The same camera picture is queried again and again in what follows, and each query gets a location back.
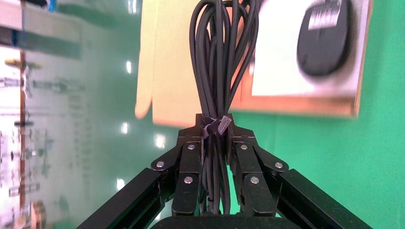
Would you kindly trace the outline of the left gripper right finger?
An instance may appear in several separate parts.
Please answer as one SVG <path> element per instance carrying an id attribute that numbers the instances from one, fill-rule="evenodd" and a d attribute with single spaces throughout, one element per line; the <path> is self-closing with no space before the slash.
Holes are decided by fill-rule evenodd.
<path id="1" fill-rule="evenodd" d="M 286 162 L 259 146 L 252 130 L 231 123 L 228 158 L 250 229 L 367 229 L 369 225 Z"/>

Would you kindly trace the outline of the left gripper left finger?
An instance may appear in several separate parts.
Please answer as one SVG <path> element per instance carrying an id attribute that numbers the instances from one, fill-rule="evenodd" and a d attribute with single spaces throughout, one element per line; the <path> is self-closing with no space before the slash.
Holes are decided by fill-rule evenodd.
<path id="1" fill-rule="evenodd" d="M 176 146 L 154 160 L 79 225 L 80 229 L 177 229 L 199 216 L 203 117 L 179 131 Z"/>

